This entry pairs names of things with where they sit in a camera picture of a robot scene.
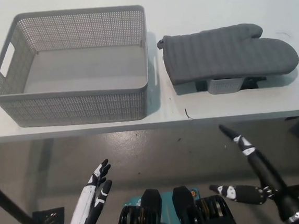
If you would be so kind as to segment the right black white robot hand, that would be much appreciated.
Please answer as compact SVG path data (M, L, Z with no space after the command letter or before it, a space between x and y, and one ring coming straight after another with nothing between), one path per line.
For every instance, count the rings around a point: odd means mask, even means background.
M292 194L275 167L242 134L219 125L220 131L235 142L260 179L260 187L248 185L210 185L209 189L239 203L261 205L271 199L286 224L299 224L299 198Z

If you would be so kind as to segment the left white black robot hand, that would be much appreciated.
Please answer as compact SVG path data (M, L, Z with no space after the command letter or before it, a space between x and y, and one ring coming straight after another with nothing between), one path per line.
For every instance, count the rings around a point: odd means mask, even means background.
M100 184L104 183L106 180L105 176L107 175L110 166L108 159L105 159L93 171L88 183L82 189L70 224L85 224L90 209L95 201L96 190L99 188Z

